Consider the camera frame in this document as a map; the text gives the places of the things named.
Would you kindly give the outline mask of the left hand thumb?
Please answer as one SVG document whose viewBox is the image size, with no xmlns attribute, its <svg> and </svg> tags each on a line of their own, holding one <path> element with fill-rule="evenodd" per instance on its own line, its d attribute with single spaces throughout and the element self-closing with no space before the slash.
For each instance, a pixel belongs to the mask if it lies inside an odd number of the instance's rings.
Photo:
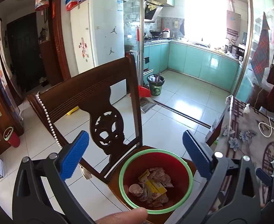
<svg viewBox="0 0 274 224">
<path fill-rule="evenodd" d="M 97 224 L 141 224 L 148 217 L 145 208 L 137 208 L 130 211 L 110 214 L 96 220 Z"/>
</svg>

